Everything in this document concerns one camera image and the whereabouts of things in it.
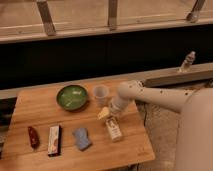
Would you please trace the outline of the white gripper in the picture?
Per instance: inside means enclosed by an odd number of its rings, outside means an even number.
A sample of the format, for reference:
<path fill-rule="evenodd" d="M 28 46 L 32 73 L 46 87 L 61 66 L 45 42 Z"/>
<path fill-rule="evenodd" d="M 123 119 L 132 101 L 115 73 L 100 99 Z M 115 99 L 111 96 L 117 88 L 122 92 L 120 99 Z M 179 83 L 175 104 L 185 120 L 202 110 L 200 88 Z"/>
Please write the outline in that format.
<path fill-rule="evenodd" d="M 102 110 L 98 113 L 97 118 L 99 120 L 106 119 L 110 116 L 110 113 L 115 117 L 119 117 L 125 111 L 128 105 L 128 100 L 119 96 L 114 96 L 109 102 L 109 108 L 103 107 Z"/>

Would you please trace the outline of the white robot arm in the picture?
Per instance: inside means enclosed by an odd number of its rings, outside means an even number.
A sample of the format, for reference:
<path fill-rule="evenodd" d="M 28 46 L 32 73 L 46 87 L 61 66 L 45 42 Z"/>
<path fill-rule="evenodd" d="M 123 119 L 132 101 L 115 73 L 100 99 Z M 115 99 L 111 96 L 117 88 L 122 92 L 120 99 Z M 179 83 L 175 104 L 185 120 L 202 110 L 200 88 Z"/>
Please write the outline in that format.
<path fill-rule="evenodd" d="M 179 115 L 173 171 L 213 171 L 213 87 L 155 88 L 123 81 L 98 119 L 120 117 L 135 100 Z"/>

